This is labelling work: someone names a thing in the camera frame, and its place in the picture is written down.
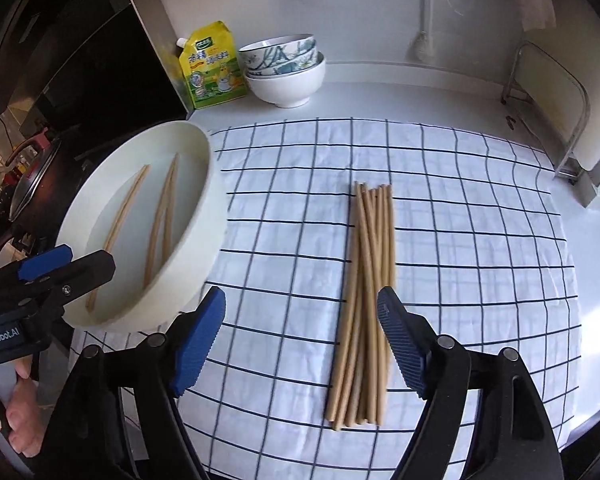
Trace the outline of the person's left hand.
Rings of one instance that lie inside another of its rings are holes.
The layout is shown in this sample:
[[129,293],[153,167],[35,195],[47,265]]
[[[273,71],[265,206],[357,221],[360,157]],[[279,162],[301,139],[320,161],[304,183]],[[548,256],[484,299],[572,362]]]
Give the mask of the person's left hand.
[[8,422],[12,449],[31,458],[40,452],[45,427],[36,400],[38,383],[31,376],[32,356],[0,365],[0,401]]

